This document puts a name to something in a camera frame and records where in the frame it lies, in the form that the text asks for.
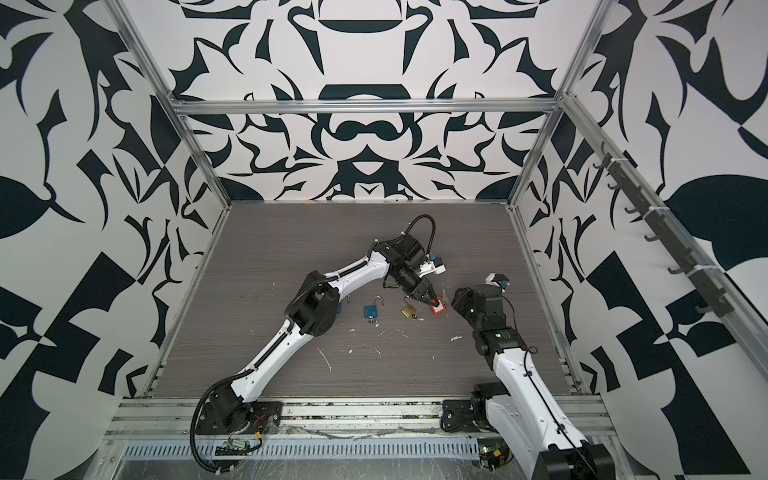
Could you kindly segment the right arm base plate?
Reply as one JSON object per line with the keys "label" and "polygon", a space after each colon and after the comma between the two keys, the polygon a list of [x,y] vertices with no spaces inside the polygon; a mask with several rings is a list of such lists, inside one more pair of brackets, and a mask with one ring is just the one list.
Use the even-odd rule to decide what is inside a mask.
{"label": "right arm base plate", "polygon": [[485,430],[483,403],[475,398],[444,400],[440,428],[448,433]]}

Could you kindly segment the grey wall hook rail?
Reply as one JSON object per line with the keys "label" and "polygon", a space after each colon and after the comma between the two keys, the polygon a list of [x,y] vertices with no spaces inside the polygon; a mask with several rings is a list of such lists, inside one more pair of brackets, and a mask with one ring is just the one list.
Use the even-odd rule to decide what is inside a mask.
{"label": "grey wall hook rail", "polygon": [[622,192],[631,206],[625,210],[643,220],[652,233],[647,242],[659,242],[675,262],[667,269],[671,275],[683,275],[705,302],[701,313],[713,313],[725,318],[736,312],[736,303],[722,269],[706,254],[683,226],[671,208],[661,200],[651,185],[627,158],[608,153],[596,165],[613,179],[611,190]]}

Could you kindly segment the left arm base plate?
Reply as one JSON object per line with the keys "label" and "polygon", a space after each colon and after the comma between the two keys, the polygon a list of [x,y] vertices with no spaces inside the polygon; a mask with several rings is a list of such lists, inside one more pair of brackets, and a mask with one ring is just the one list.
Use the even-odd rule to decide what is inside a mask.
{"label": "left arm base plate", "polygon": [[238,405],[209,401],[203,406],[194,431],[200,435],[266,433],[280,425],[283,406],[280,401]]}

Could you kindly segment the red padlock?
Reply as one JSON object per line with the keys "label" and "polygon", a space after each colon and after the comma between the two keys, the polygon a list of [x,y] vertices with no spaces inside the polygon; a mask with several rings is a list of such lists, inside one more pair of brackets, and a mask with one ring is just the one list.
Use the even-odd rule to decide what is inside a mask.
{"label": "red padlock", "polygon": [[432,311],[432,314],[435,315],[435,316],[444,313],[446,311],[446,306],[445,306],[445,303],[443,301],[443,298],[439,297],[438,300],[437,300],[437,304],[431,306],[430,309]]}

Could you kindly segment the brass padlock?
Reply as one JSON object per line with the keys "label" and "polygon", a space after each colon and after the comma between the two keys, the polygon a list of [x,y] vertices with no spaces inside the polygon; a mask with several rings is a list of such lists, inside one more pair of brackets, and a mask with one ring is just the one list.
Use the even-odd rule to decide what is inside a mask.
{"label": "brass padlock", "polygon": [[409,298],[405,296],[403,298],[404,306],[401,310],[402,315],[405,318],[409,319],[417,319],[418,318],[418,311],[416,307],[409,301]]}

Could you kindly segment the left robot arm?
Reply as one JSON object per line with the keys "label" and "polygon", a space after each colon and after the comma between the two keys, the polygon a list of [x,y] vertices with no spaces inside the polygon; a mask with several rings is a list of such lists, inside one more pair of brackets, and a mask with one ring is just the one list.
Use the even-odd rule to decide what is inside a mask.
{"label": "left robot arm", "polygon": [[285,321],[267,345],[237,374],[209,387],[195,407],[189,433],[224,434],[241,430],[249,411],[279,370],[304,345],[326,333],[338,305],[351,293],[391,278],[406,296],[430,307],[441,305],[429,276],[446,271],[442,259],[402,234],[375,242],[359,260],[336,271],[310,272],[285,310]]}

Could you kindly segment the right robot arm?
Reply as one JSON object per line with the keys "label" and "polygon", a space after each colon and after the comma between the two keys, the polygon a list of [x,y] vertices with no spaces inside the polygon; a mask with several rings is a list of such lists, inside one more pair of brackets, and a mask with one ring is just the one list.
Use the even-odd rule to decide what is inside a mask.
{"label": "right robot arm", "polygon": [[534,348],[507,324],[505,304],[503,289],[491,284],[459,288],[451,301],[498,379],[473,392],[479,419],[501,436],[528,479],[614,479],[610,452],[557,403],[534,365]]}

